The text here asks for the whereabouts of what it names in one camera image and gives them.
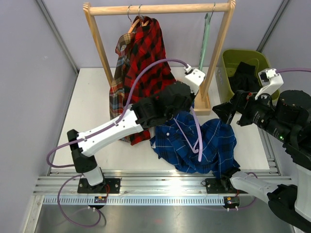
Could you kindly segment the blue plaid shirt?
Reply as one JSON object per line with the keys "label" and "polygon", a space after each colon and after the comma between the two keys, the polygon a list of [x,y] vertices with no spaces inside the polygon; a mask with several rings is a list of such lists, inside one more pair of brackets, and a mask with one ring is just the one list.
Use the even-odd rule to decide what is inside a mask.
{"label": "blue plaid shirt", "polygon": [[228,170],[240,167],[234,158],[234,131],[217,118],[197,128],[191,113],[179,112],[174,119],[155,127],[150,144],[160,159],[181,172],[212,172],[220,178]]}

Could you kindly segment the mint green hanger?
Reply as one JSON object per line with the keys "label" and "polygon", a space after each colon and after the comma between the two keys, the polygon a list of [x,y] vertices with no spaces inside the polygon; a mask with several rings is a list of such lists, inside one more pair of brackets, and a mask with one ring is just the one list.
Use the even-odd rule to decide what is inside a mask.
{"label": "mint green hanger", "polygon": [[210,22],[215,11],[215,6],[216,6],[216,3],[214,3],[213,5],[212,12],[206,13],[205,15],[204,34],[203,34],[203,39],[202,39],[200,60],[199,60],[199,66],[198,66],[198,69],[200,71],[203,70],[203,66],[204,66],[204,61],[205,61],[205,56],[206,56],[206,51],[207,51],[207,46],[208,46],[208,40],[209,40]]}

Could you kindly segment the lilac hanger of blue shirt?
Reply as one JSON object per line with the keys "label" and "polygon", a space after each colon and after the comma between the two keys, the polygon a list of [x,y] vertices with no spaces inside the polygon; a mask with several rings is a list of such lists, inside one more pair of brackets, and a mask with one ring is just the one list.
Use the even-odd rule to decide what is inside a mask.
{"label": "lilac hanger of blue shirt", "polygon": [[181,126],[179,125],[178,121],[174,119],[176,125],[178,126],[179,130],[181,131],[182,135],[184,136],[186,142],[188,143],[188,145],[190,146],[190,149],[192,150],[193,153],[198,153],[198,162],[202,161],[202,156],[203,156],[203,139],[202,139],[202,134],[201,134],[201,128],[200,128],[200,124],[199,124],[199,120],[198,117],[195,113],[195,110],[191,107],[190,108],[191,114],[193,116],[193,119],[195,121],[195,126],[197,129],[197,141],[194,144],[194,146],[192,146],[187,138],[187,136],[185,135],[185,133],[183,132]]}

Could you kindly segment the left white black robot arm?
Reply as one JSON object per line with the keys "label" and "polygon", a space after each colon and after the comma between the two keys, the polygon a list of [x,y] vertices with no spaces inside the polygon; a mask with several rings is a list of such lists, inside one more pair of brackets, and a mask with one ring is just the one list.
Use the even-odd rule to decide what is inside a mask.
{"label": "left white black robot arm", "polygon": [[105,146],[131,134],[164,124],[180,111],[189,111],[199,88],[176,81],[147,98],[130,104],[122,115],[88,132],[74,129],[67,132],[74,167],[94,193],[105,187],[105,178],[95,153]]}

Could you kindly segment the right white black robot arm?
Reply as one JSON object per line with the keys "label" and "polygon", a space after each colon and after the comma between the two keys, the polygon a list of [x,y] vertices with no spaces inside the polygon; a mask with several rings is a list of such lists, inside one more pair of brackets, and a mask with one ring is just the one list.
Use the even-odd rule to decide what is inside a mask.
{"label": "right white black robot arm", "polygon": [[258,128],[277,139],[297,170],[297,184],[276,184],[231,168],[221,174],[221,188],[244,191],[268,204],[279,219],[305,233],[311,231],[311,97],[302,90],[281,92],[276,105],[269,94],[237,91],[227,102],[212,108],[219,119],[230,124]]}

